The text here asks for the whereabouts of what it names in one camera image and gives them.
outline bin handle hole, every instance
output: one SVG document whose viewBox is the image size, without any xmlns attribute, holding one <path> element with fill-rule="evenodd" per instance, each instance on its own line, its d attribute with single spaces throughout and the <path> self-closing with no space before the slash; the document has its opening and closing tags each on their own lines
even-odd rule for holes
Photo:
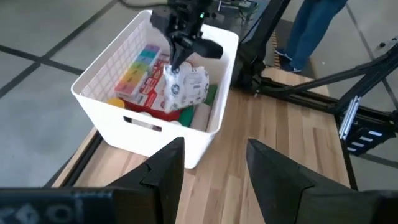
<svg viewBox="0 0 398 224">
<path fill-rule="evenodd" d="M 162 127 L 159 127 L 159 126 L 156 126 L 156 125 L 153 125 L 153 124 L 148 124 L 147 122 L 138 121 L 136 119 L 132 119 L 132 118 L 129 118 L 129 117 L 126 117 L 126 116 L 123 116 L 123 120 L 125 122 L 127 122 L 127 123 L 130 123 L 130 124 L 135 124 L 135 125 L 141 126 L 143 128 L 151 129 L 151 130 L 154 130 L 154 131 L 157 131 L 157 132 L 162 132 Z"/>
</svg>

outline wooden tabletop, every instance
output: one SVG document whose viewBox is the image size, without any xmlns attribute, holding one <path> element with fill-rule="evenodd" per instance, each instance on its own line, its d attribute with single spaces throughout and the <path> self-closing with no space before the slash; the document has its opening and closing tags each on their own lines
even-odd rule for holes
<svg viewBox="0 0 398 224">
<path fill-rule="evenodd" d="M 264 75 L 289 85 L 310 80 L 274 68 L 265 70 Z M 313 91 L 328 94 L 326 87 Z M 63 181 L 94 132 L 86 138 L 54 186 Z M 256 138 L 349 187 L 333 115 L 231 90 L 220 132 L 198 166 L 185 171 L 177 223 L 264 223 L 246 167 L 248 138 Z M 103 141 L 75 185 L 105 186 L 145 159 Z"/>
</svg>

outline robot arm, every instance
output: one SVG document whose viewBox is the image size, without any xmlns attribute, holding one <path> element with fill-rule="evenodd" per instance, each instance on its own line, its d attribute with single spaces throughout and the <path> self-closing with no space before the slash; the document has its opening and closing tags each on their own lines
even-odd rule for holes
<svg viewBox="0 0 398 224">
<path fill-rule="evenodd" d="M 212 40 L 202 39 L 200 31 L 213 0 L 168 0 L 167 4 L 146 6 L 118 1 L 132 9 L 154 8 L 150 22 L 169 42 L 172 70 L 178 69 L 192 53 L 214 59 L 223 55 L 223 47 Z"/>
</svg>

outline colorful pill box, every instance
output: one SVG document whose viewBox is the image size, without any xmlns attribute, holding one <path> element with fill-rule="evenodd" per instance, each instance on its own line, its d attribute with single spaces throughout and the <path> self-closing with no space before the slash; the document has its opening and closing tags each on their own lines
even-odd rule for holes
<svg viewBox="0 0 398 224">
<path fill-rule="evenodd" d="M 160 54 L 160 47 L 146 45 L 116 85 L 114 89 L 116 96 L 125 100 L 133 99 L 136 93 L 138 93 L 139 87 L 145 82 Z"/>
</svg>

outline white plastic bin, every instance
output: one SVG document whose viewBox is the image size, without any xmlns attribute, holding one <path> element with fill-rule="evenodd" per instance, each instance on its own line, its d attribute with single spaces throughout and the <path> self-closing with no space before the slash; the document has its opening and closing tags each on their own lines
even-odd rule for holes
<svg viewBox="0 0 398 224">
<path fill-rule="evenodd" d="M 185 138 L 185 167 L 192 169 L 220 130 L 238 48 L 238 36 L 204 25 L 203 37 L 222 45 L 224 54 L 220 60 L 205 59 L 197 54 L 189 58 L 194 65 L 205 66 L 210 83 L 218 84 L 208 129 L 206 132 L 197 131 L 105 103 L 115 97 L 114 87 L 117 82 L 147 44 L 161 46 L 164 53 L 169 52 L 164 36 L 150 24 L 150 15 L 151 11 L 140 12 L 76 80 L 71 91 L 109 145 L 151 156 L 174 138 L 182 136 Z M 159 126 L 162 131 L 128 123 L 126 118 Z"/>
</svg>

